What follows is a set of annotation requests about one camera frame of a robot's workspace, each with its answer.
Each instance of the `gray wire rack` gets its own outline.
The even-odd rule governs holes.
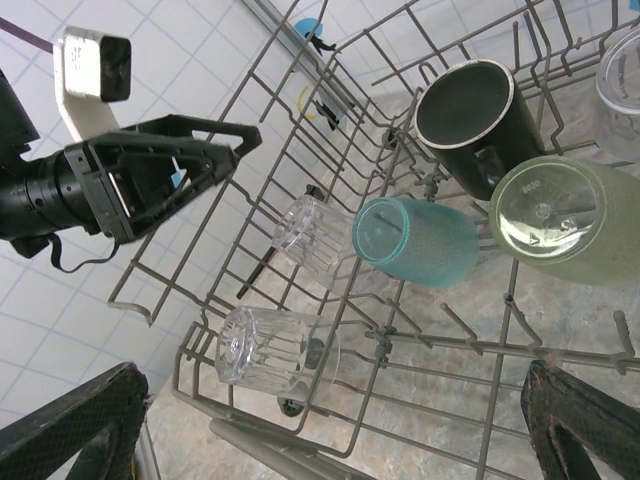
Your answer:
[[[356,449],[357,442],[363,432],[366,432],[367,435],[379,436],[381,442],[383,439],[384,442],[395,442],[406,448],[424,452],[425,455],[441,457],[451,464],[462,465],[466,470],[462,470],[464,475],[460,475],[458,478],[463,478],[465,475],[475,476],[478,479],[522,478],[521,473],[511,473],[506,467],[496,465],[494,461],[490,460],[490,448],[494,442],[493,436],[503,435],[505,438],[515,439],[513,441],[517,440],[526,444],[528,453],[532,461],[535,462],[534,453],[528,444],[528,433],[526,429],[522,428],[522,424],[516,422],[515,426],[507,426],[497,422],[500,415],[496,412],[499,409],[501,399],[505,394],[509,395],[514,392],[518,394],[524,380],[524,375],[519,378],[510,376],[508,369],[505,370],[504,367],[506,363],[517,360],[528,362],[531,359],[552,358],[554,355],[561,354],[562,361],[568,368],[593,369],[603,371],[606,375],[611,372],[618,375],[616,382],[628,378],[627,374],[630,372],[633,374],[640,372],[640,359],[635,357],[625,313],[617,308],[608,309],[608,306],[604,306],[603,311],[599,312],[599,325],[606,325],[606,329],[611,331],[610,337],[616,340],[615,342],[605,342],[605,346],[609,345],[609,349],[612,349],[613,353],[591,351],[588,348],[571,348],[572,341],[570,339],[567,340],[554,333],[550,337],[549,331],[555,332],[555,330],[539,331],[536,327],[536,316],[532,315],[534,320],[527,318],[520,308],[521,301],[516,294],[516,284],[519,270],[522,269],[516,260],[507,259],[510,268],[506,267],[508,275],[505,277],[506,285],[501,287],[506,287],[502,291],[503,294],[496,299],[493,298],[496,297],[493,292],[487,293],[492,296],[492,305],[499,304],[502,308],[501,320],[500,314],[496,310],[495,322],[497,323],[493,324],[496,328],[489,332],[486,325],[478,323],[472,318],[462,318],[463,315],[459,313],[456,301],[464,295],[463,290],[456,290],[449,296],[434,294],[430,297],[431,293],[423,293],[424,296],[420,297],[420,291],[416,296],[415,290],[409,284],[394,281],[384,294],[380,292],[355,294],[349,291],[343,296],[334,296],[328,291],[319,291],[317,288],[310,287],[304,272],[299,268],[282,267],[282,262],[265,262],[262,260],[263,252],[253,251],[248,246],[250,235],[255,235],[256,231],[264,235],[265,238],[270,238],[271,230],[265,227],[264,219],[267,219],[267,224],[273,225],[279,217],[278,209],[268,201],[265,195],[268,188],[279,189],[290,197],[291,201],[301,193],[291,191],[277,180],[276,171],[282,165],[287,165],[288,168],[304,172],[308,183],[322,185],[328,195],[329,203],[350,213],[357,212],[370,198],[392,194],[422,195],[429,200],[442,202],[466,202],[465,205],[475,215],[476,224],[481,229],[481,238],[485,240],[482,250],[483,254],[488,256],[487,262],[500,261],[501,264],[507,265],[504,263],[504,254],[500,257],[500,252],[495,251],[490,235],[486,233],[486,210],[477,203],[469,203],[464,192],[460,192],[454,182],[447,181],[447,172],[429,156],[428,152],[412,136],[412,116],[420,94],[434,77],[449,66],[448,55],[455,52],[457,55],[462,55],[463,58],[470,59],[469,44],[483,33],[498,26],[512,27],[513,72],[517,75],[520,88],[533,107],[538,126],[548,139],[550,151],[563,154],[593,147],[593,140],[563,141],[563,134],[567,132],[566,126],[570,122],[575,122],[575,119],[572,120],[566,112],[563,112],[561,102],[556,97],[563,90],[592,79],[595,67],[609,42],[622,32],[637,26],[640,23],[640,18],[627,22],[620,21],[619,5],[617,0],[613,0],[609,9],[609,29],[590,38],[574,38],[559,0],[526,0],[522,6],[514,6],[511,12],[495,19],[483,28],[448,45],[437,47],[415,14],[423,2],[424,0],[413,0],[391,12],[341,45],[326,63],[317,61],[316,58],[315,74],[319,81],[314,84],[313,91],[301,109],[301,113],[297,113],[281,98],[287,75],[284,75],[280,82],[273,85],[258,73],[258,67],[266,53],[270,48],[273,48],[279,36],[287,28],[290,28],[287,20],[299,3],[299,0],[294,0],[289,10],[274,23],[273,35],[256,58],[221,116],[221,119],[227,116],[234,103],[241,97],[243,89],[250,82],[259,85],[270,97],[260,121],[267,118],[274,106],[287,112],[291,121],[290,134],[260,192],[256,196],[252,196],[243,185],[234,179],[220,188],[176,273],[170,278],[160,275],[145,266],[140,260],[151,241],[151,237],[147,238],[131,260],[125,275],[109,299],[112,306],[129,308],[142,313],[150,323],[157,317],[170,291],[185,295],[199,306],[201,322],[193,323],[176,355],[173,377],[174,395],[209,415],[212,418],[210,428],[218,436],[288,478],[373,478],[348,465],[349,458]],[[328,3],[328,0],[322,1],[316,27],[322,20]],[[539,15],[539,9],[542,7],[551,8],[555,12],[564,34],[563,45],[557,46],[550,41],[544,21]],[[398,66],[394,64],[390,55],[385,52],[376,39],[376,32],[401,15],[412,19],[425,44],[430,47],[430,53],[415,61]],[[523,31],[526,33],[526,38],[521,38]],[[521,58],[521,45],[525,41],[530,42],[535,54],[531,61],[524,61]],[[295,70],[296,65],[303,57],[305,65],[307,65],[305,68],[308,68],[308,41],[299,39],[299,42],[301,49],[293,55],[288,72]],[[367,90],[358,84],[357,79],[340,61],[339,54],[341,52],[362,43],[373,46],[388,67],[387,73],[375,83],[383,84],[390,80],[399,81],[405,90],[404,96],[402,96],[403,100],[398,100],[394,104],[397,106],[401,103],[402,106],[396,108],[393,113],[389,113],[392,109],[386,108],[386,104],[368,95]],[[414,75],[412,78],[416,78],[416,74],[419,75],[417,78],[421,79],[421,84],[414,85],[413,81],[408,80],[411,75]],[[323,133],[306,115],[313,106],[311,99],[317,92],[323,90],[330,94],[333,93],[343,103],[349,102],[353,105],[353,108],[347,112],[347,121],[341,122],[331,138]],[[545,119],[550,121],[546,127],[544,125]],[[372,132],[382,132],[383,135],[375,136]],[[290,148],[294,141],[308,146],[308,150],[314,152],[318,165],[322,166],[322,176],[298,160]],[[624,167],[630,164],[618,162],[613,165]],[[176,279],[198,242],[206,223],[211,219],[216,207],[229,189],[235,189],[245,198],[245,201],[250,205],[249,214],[213,280],[211,288],[204,298],[200,298],[195,293],[181,287]],[[273,286],[270,289],[264,288],[264,285],[259,281],[255,284],[248,284],[245,278],[233,271],[233,259],[239,253],[248,255],[256,264],[262,263],[264,265],[264,275],[270,275],[269,278],[273,279],[272,283],[275,282],[281,287],[277,294],[273,293]],[[360,262],[358,262],[350,278],[350,287],[353,285],[360,267]],[[117,297],[123,285],[136,270],[162,282],[166,287],[162,297],[152,309],[118,301]],[[304,304],[307,311],[332,316],[334,318],[332,337],[338,330],[360,329],[358,330],[360,332],[358,340],[360,349],[347,348],[343,350],[343,354],[350,356],[355,362],[366,365],[368,368],[366,381],[359,385],[337,382],[341,392],[354,394],[353,398],[357,399],[357,401],[350,402],[349,412],[339,411],[338,407],[334,408],[331,405],[318,405],[313,401],[308,401],[295,424],[291,427],[285,427],[237,407],[238,398],[245,394],[245,391],[241,389],[228,387],[226,401],[216,400],[206,393],[208,385],[205,385],[202,378],[205,369],[213,369],[215,366],[211,354],[217,335],[215,326],[219,325],[226,313],[236,306],[234,302],[219,294],[225,279],[233,279],[239,284],[247,285],[250,298],[259,299],[264,302],[264,305],[270,305],[271,308],[290,309],[292,306]],[[431,302],[428,307],[432,311],[439,311],[443,315],[441,318],[445,320],[435,323],[425,322],[423,318],[420,318],[420,310],[416,307],[416,298],[422,298],[418,303]],[[475,301],[480,304],[485,302],[485,299],[479,297]],[[544,301],[553,303],[554,299],[549,297]],[[512,317],[516,319],[520,327],[517,332],[513,328],[510,331]],[[445,323],[447,326],[443,328],[446,334],[434,334]],[[403,350],[409,353],[403,356]],[[418,351],[428,352],[428,355],[432,356],[440,354],[436,352],[445,352],[446,355],[453,355],[453,358],[457,358],[455,355],[462,355],[470,372],[465,371],[464,368],[452,369],[442,365],[438,367],[437,362],[434,364],[427,362],[428,365],[423,366],[414,365],[407,359],[412,355],[422,355],[422,353],[416,353]],[[487,362],[487,371],[491,372],[491,375],[487,377],[474,372],[473,364],[476,362]],[[313,392],[320,381],[321,370],[319,369],[313,379],[310,398],[313,398]],[[420,403],[412,399],[397,398],[393,395],[396,392],[387,394],[376,388],[377,380],[384,380],[382,378],[384,375],[398,377],[405,374],[420,375],[433,382],[457,382],[456,385],[463,385],[460,387],[463,388],[460,390],[461,394],[467,392],[464,388],[472,388],[471,393],[477,393],[475,388],[484,389],[483,393],[478,395],[481,414],[453,413],[446,408],[436,408],[430,402]],[[633,380],[631,382],[631,391],[636,393],[637,389],[634,390]],[[414,416],[416,421],[419,421],[418,419],[423,418],[422,415],[431,415],[444,422],[476,428],[479,442],[474,448],[477,449],[473,451],[473,454],[465,455],[460,453],[460,449],[447,448],[443,445],[434,446],[421,440],[419,436],[410,435],[409,432],[394,430],[388,425],[386,427],[376,425],[372,420],[371,412],[369,412],[372,402],[383,405],[381,411],[395,407],[401,408],[399,411],[402,412],[404,418]],[[272,407],[277,410],[275,401]],[[320,418],[330,419],[337,424],[349,426],[350,430],[348,435],[344,437],[343,448],[337,448],[326,441],[305,438],[305,426],[313,416],[320,416]],[[469,443],[472,443],[474,437],[469,437],[469,439]],[[499,445],[495,448],[499,449],[504,442],[500,443],[496,440],[496,443]],[[539,475],[539,471],[531,471],[525,476],[537,478]]]

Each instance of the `teal plastic cup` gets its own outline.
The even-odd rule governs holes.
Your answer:
[[[356,252],[394,277],[448,287],[476,264],[476,227],[462,212],[427,200],[377,198],[357,214],[351,229]]]

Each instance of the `mug handle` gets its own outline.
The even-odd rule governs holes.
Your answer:
[[[474,156],[482,178],[487,186],[493,190],[507,174],[496,148],[493,145],[487,145],[474,152]]]

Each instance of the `black mug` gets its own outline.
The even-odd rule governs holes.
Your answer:
[[[494,60],[470,60],[439,76],[420,99],[414,124],[422,142],[478,200],[491,200],[509,170],[544,155],[522,92]]]

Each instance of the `clear glass tumbler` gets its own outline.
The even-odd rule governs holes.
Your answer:
[[[589,285],[640,278],[640,180],[546,156],[509,172],[491,200],[496,241],[541,272]]]
[[[412,198],[368,202],[356,215],[352,241],[374,267],[430,287],[462,280],[479,251],[476,227],[464,213]]]
[[[340,361],[337,332],[328,341],[331,322],[305,315],[240,306],[220,330],[216,372],[221,382],[304,402],[323,352],[328,348],[322,380],[313,400],[324,398]]]
[[[622,160],[640,161],[640,29],[609,48],[598,67],[596,143]]]
[[[353,217],[303,195],[276,226],[272,245],[322,286],[342,295],[358,258],[351,245],[352,223]],[[375,291],[387,282],[382,272],[361,267],[351,292]]]

